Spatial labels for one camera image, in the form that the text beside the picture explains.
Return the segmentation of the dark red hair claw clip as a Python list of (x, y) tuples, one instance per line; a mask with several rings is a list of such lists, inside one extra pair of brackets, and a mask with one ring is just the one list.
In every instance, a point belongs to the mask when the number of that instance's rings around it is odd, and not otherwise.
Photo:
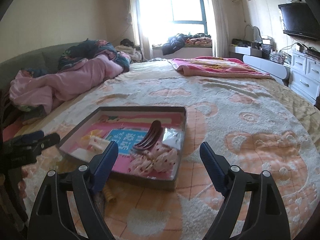
[(159, 139), (161, 133), (162, 133), (162, 124), (159, 120), (155, 120), (151, 124), (144, 138), (139, 143), (135, 144), (133, 146), (133, 149), (136, 151), (145, 151), (152, 148), (152, 146)]

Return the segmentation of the pink quilt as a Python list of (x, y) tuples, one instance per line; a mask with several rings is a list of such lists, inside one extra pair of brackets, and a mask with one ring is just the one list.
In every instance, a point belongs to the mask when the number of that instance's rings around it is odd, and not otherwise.
[(61, 103), (112, 79), (125, 70), (106, 54), (81, 60), (74, 67), (40, 77), (28, 76), (20, 70), (11, 81), (9, 98), (19, 108), (42, 106), (49, 114)]

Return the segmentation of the white packaged hair clip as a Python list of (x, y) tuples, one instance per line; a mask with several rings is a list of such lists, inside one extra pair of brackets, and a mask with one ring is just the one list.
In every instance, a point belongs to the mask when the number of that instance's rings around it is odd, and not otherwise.
[(96, 152), (97, 154), (101, 154), (104, 152), (104, 150), (107, 148), (109, 144), (109, 140), (97, 136), (91, 136), (88, 143), (88, 147), (90, 151)]

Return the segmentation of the grey green headboard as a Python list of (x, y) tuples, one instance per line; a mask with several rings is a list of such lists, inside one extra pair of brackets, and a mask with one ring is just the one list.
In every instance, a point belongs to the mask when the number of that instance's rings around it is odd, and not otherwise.
[(66, 49), (78, 44), (79, 42), (49, 46), (24, 53), (7, 61), (1, 62), (1, 89), (9, 89), (10, 82), (21, 69), (45, 69), (49, 73), (57, 72), (60, 56)]

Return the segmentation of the beige peach bedspread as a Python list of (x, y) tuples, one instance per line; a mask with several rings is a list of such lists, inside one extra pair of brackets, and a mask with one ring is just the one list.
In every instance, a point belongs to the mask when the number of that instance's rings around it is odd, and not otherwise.
[(116, 201), (104, 216), (116, 239), (204, 237), (223, 201), (200, 159), (204, 141), (244, 171), (271, 172), (292, 237), (319, 215), (319, 111), (276, 81), (185, 77), (165, 61), (133, 64), (129, 72), (65, 102), (21, 133), (40, 129), (63, 137), (102, 106), (182, 106), (187, 111), (174, 191), (109, 181)]

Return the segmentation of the pink dotted hair scrunchie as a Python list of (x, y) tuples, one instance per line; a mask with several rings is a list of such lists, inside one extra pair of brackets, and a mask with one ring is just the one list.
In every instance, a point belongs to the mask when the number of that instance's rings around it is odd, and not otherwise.
[(131, 153), (127, 171), (135, 176), (147, 176), (153, 171), (168, 172), (177, 163), (178, 155), (178, 150), (158, 141), (151, 150)]

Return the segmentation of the clear plastic packet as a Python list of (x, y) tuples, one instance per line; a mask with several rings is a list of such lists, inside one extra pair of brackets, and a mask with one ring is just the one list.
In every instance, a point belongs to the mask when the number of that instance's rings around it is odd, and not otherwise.
[(181, 149), (183, 132), (180, 129), (164, 128), (162, 144), (177, 150)]

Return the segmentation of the dark shallow cardboard box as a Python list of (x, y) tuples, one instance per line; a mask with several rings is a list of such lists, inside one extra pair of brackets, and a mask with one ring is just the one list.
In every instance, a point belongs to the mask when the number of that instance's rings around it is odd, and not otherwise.
[(166, 106), (99, 107), (78, 123), (57, 149), (88, 164), (112, 149), (111, 178), (174, 190), (185, 138), (186, 109)]

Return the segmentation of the pink red blanket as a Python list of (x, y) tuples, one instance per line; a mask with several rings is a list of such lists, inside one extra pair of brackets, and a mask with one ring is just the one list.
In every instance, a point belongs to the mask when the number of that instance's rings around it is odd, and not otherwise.
[(259, 72), (233, 58), (202, 56), (193, 59), (170, 59), (169, 62), (184, 76), (273, 79), (270, 74)]

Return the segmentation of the white desk with clutter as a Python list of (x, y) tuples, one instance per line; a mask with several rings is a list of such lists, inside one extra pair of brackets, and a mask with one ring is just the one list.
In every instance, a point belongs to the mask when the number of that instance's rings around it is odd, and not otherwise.
[(263, 50), (264, 44), (259, 28), (248, 24), (245, 26), (245, 31), (247, 27), (252, 30), (252, 41), (245, 40), (246, 34), (242, 40), (234, 38), (229, 45), (229, 57), (239, 59), (257, 71), (270, 74), (278, 83), (287, 87), (290, 77), (289, 67), (271, 61)]

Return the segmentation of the left sheer curtain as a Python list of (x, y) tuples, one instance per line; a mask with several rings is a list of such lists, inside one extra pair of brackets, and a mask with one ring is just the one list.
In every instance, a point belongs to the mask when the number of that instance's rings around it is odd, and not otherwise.
[(139, 43), (144, 59), (150, 60), (152, 59), (153, 51), (147, 36), (142, 11), (142, 0), (130, 0), (130, 14), (135, 41)]

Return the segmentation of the sheer curtain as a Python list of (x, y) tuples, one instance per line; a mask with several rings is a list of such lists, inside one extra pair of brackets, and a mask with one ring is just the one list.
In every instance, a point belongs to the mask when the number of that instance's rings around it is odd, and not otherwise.
[(150, 60), (152, 59), (153, 51), (147, 36), (142, 11), (142, 0), (130, 0), (130, 14), (135, 41), (139, 43), (144, 59)]
[(208, 16), (207, 20), (211, 21), (213, 26), (212, 41), (213, 55), (215, 57), (228, 56), (228, 20), (225, 12), (224, 0), (207, 0)]

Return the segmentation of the right sheer curtain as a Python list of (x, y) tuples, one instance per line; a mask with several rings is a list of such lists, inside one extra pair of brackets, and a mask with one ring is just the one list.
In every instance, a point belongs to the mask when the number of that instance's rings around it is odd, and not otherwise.
[(224, 0), (207, 0), (208, 16), (207, 20), (211, 21), (213, 26), (212, 41), (213, 55), (215, 57), (228, 56), (228, 20), (225, 12)]

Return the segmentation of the window with teal frame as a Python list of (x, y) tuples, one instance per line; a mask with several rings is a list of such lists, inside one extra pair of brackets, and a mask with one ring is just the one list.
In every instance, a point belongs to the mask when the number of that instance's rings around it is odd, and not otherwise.
[(208, 33), (204, 0), (142, 0), (142, 16), (153, 46), (177, 34)]

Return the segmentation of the black wall television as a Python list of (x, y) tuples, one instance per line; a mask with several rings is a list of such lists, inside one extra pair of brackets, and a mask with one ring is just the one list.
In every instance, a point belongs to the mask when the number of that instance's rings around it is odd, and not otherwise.
[(278, 8), (284, 34), (319, 41), (319, 23), (306, 3), (280, 4)]

